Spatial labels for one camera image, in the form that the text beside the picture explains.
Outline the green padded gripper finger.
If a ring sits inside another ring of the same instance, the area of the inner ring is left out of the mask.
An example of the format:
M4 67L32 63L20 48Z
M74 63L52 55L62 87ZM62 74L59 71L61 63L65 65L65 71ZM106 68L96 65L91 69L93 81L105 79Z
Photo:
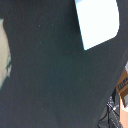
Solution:
M11 73L11 53L8 38L4 30L4 20L0 19L0 89Z

